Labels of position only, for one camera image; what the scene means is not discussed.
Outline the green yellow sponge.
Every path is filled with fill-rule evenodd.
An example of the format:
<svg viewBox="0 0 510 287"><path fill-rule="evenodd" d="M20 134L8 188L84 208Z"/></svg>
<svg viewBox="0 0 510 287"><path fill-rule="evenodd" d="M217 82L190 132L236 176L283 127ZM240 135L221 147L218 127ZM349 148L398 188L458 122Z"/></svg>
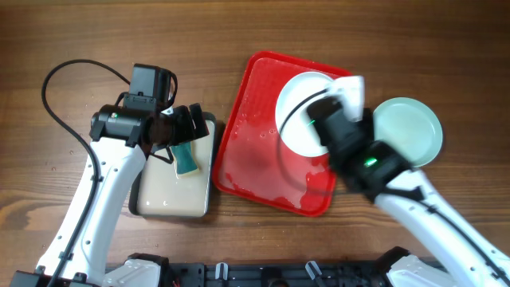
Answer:
<svg viewBox="0 0 510 287"><path fill-rule="evenodd" d="M178 179L199 171L192 152L191 142L170 146L170 150L174 157L175 172Z"/></svg>

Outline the pale green plate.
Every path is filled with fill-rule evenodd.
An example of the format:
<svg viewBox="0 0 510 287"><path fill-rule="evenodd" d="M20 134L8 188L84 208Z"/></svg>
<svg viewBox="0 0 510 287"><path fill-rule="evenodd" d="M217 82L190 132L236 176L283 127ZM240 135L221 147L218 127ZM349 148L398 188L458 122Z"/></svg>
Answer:
<svg viewBox="0 0 510 287"><path fill-rule="evenodd" d="M414 167L432 162L443 144L442 126L422 102L396 97L381 103L373 113L375 138L389 144Z"/></svg>

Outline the white plate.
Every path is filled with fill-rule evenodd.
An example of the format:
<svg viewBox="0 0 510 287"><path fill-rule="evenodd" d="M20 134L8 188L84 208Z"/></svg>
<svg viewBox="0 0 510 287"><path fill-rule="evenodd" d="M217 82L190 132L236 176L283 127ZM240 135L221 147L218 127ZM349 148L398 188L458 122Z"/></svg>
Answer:
<svg viewBox="0 0 510 287"><path fill-rule="evenodd" d="M275 122L277 130L286 147L294 153L304 157L318 157L327 153L327 149L320 145L320 140L312 120L306 113L306 107L324 94L315 97L297 109L281 130L281 126L288 114L307 97L323 90L333 79L318 72L305 72L294 76L282 88L275 107Z"/></svg>

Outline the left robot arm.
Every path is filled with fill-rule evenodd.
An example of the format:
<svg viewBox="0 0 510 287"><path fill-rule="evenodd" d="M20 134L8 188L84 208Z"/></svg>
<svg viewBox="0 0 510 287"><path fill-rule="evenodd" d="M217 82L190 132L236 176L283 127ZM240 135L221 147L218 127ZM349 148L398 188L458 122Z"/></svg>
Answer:
<svg viewBox="0 0 510 287"><path fill-rule="evenodd" d="M137 187L147 157L210 135L214 116L199 104L159 110L105 105L92 117L88 159L71 205L32 273L17 271L12 286L164 286L167 258L133 254L106 270L107 253L124 200Z"/></svg>

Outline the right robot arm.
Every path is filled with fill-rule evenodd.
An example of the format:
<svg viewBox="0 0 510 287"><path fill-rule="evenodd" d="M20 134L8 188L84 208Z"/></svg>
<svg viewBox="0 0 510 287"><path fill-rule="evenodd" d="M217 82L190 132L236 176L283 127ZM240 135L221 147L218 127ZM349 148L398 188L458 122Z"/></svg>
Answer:
<svg viewBox="0 0 510 287"><path fill-rule="evenodd" d="M435 269L407 250L395 248L381 259L381 275L389 285L509 284L509 257L456 212L423 171L387 143L371 140L333 97L313 102L307 114L348 190L363 194L400 222L443 267Z"/></svg>

